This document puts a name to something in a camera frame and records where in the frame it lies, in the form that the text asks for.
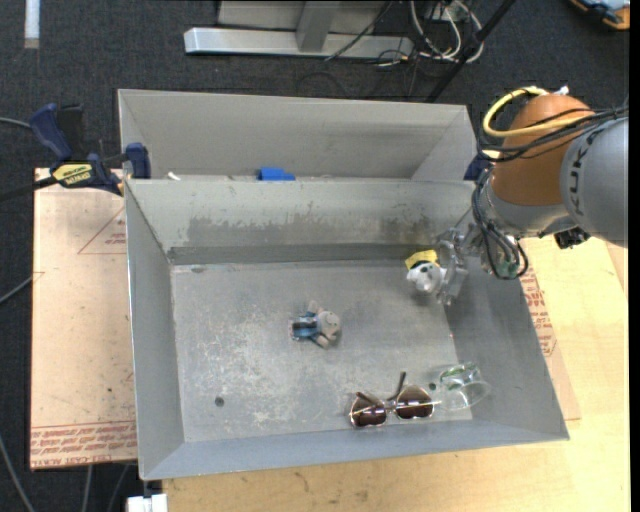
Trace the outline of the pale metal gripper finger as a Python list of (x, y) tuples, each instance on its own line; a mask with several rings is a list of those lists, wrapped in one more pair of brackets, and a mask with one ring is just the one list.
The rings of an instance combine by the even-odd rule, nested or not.
[(455, 245), (448, 240), (440, 240), (438, 242), (438, 262), (444, 272), (443, 279), (451, 280), (456, 273), (457, 255)]
[(449, 306), (458, 297), (469, 271), (460, 266), (450, 266), (445, 270), (439, 291), (439, 301)]

